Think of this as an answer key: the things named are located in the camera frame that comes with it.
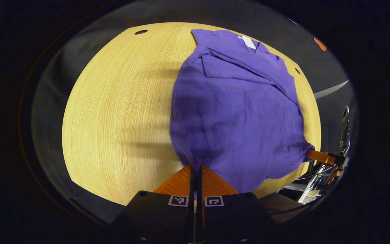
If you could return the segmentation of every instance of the purple shirt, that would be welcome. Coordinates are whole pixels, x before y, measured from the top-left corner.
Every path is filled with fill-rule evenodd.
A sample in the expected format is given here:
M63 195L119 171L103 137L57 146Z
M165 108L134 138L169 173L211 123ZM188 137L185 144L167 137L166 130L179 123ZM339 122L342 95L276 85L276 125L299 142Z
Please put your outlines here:
M192 34L198 46L172 91L169 134L182 164L203 164L238 192L298 168L314 147L284 60L227 30Z

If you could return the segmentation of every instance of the clothing label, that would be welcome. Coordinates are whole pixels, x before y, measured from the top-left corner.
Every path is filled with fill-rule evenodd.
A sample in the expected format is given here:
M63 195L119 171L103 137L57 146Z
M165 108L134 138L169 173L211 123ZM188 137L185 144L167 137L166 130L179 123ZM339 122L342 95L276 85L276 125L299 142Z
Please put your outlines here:
M243 39L243 41L245 42L246 46L248 46L248 48L254 48L256 49L254 43L252 42L251 39L249 39L249 37L247 36L242 36L242 37L239 37L241 39Z

